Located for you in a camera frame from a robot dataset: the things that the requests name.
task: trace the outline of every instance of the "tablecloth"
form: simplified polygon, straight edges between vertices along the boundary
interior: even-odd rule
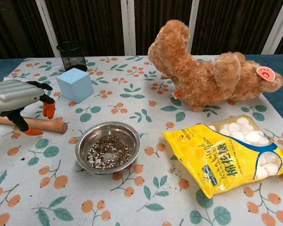
[[[160,134],[249,113],[283,149],[283,119],[263,95],[244,102],[223,101],[195,113],[173,99],[172,82],[160,79],[145,56],[86,57],[86,63],[94,94],[79,104],[61,95],[56,82],[64,72],[60,58],[25,59],[5,77],[52,86],[47,94],[56,101],[54,120],[68,123],[68,131],[31,137],[0,125],[0,223],[283,225],[283,175],[207,199]],[[27,106],[22,115],[44,118],[42,102]],[[96,175],[76,162],[75,143],[86,129],[106,121],[133,126],[141,138],[141,151],[129,168]]]

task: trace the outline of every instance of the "teddy bear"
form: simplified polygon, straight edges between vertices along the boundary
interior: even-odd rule
[[[223,100],[244,101],[263,92],[275,92],[283,77],[260,76],[260,64],[239,52],[221,54],[215,61],[197,61],[187,50],[189,29],[179,20],[169,20],[148,50],[149,61],[174,83],[180,98],[197,112]]]

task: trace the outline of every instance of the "orange tag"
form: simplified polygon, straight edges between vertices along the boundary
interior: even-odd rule
[[[178,91],[173,92],[172,95],[175,99],[179,99],[181,97]]]
[[[256,73],[259,74],[260,77],[267,81],[274,81],[275,79],[275,73],[274,71],[269,67],[258,67],[256,69]]]

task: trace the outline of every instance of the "marshmallow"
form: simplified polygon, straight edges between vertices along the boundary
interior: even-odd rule
[[[263,155],[264,155],[267,163],[274,163],[274,162],[277,161],[277,159],[279,159],[278,156],[276,154],[272,153],[272,152],[265,152],[265,153],[263,153]]]
[[[260,137],[259,138],[259,144],[262,145],[262,146],[266,146],[269,144],[269,140],[265,137]]]
[[[263,179],[268,177],[268,172],[262,166],[258,166],[254,179]]]
[[[274,176],[278,172],[278,166],[275,163],[267,163],[263,167],[269,176]]]
[[[224,124],[224,125],[220,126],[220,130],[222,130],[222,129],[229,130],[229,124]]]
[[[244,136],[246,136],[247,134],[250,134],[252,131],[247,131],[242,129],[241,132],[244,134]]]
[[[260,131],[260,130],[256,130],[257,132],[258,132],[258,134],[260,135],[260,136],[262,136],[262,137],[264,137],[265,135],[264,135],[264,133],[262,132],[262,131]]]
[[[243,124],[243,127],[244,127],[244,129],[247,130],[247,131],[253,131],[253,130],[254,130],[254,128],[253,128],[252,125]]]
[[[282,165],[282,160],[280,158],[276,158],[274,164],[279,168]]]
[[[230,132],[239,132],[240,131],[240,127],[238,124],[236,124],[235,122],[232,122],[230,125],[229,125],[229,131]]]
[[[265,165],[267,163],[265,157],[263,154],[260,155],[259,160],[258,160],[258,166]]]
[[[212,129],[213,131],[216,131],[216,128],[214,126],[208,126],[208,128]]]
[[[260,135],[257,133],[257,132],[251,132],[249,134],[247,134],[245,136],[245,139],[247,142],[249,142],[250,144],[255,144],[257,142],[259,142],[259,139],[260,139]]]
[[[236,122],[237,124],[249,124],[249,121],[246,118],[239,118]]]
[[[244,134],[242,132],[231,132],[230,136],[235,138],[235,139],[238,139],[240,141],[245,142],[245,137],[244,137]]]
[[[229,135],[230,135],[230,132],[229,132],[227,129],[221,129],[221,130],[219,131],[219,133],[221,133],[221,134],[223,134],[223,135],[225,135],[225,136],[229,136]]]

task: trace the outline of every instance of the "stainless steel bowl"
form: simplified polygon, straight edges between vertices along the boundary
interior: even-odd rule
[[[87,153],[90,146],[106,135],[117,136],[124,144],[128,145],[131,157],[123,165],[112,169],[96,169],[89,165],[87,161]],[[76,159],[80,166],[92,173],[107,174],[114,173],[129,166],[137,157],[141,148],[141,139],[134,128],[117,121],[109,121],[95,125],[79,138],[76,144]]]

